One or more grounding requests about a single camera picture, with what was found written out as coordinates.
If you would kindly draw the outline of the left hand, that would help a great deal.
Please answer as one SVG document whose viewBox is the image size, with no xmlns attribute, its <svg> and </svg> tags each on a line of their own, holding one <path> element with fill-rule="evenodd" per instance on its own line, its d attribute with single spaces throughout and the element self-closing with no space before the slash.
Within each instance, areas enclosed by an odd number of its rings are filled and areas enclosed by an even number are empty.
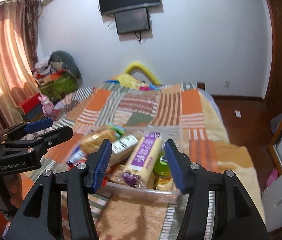
<svg viewBox="0 0 282 240">
<path fill-rule="evenodd" d="M 20 208 L 23 200 L 25 199 L 32 186 L 33 182 L 31 179 L 21 174 L 15 174 L 8 185 L 11 195 L 11 204 L 16 208 Z"/>
</svg>

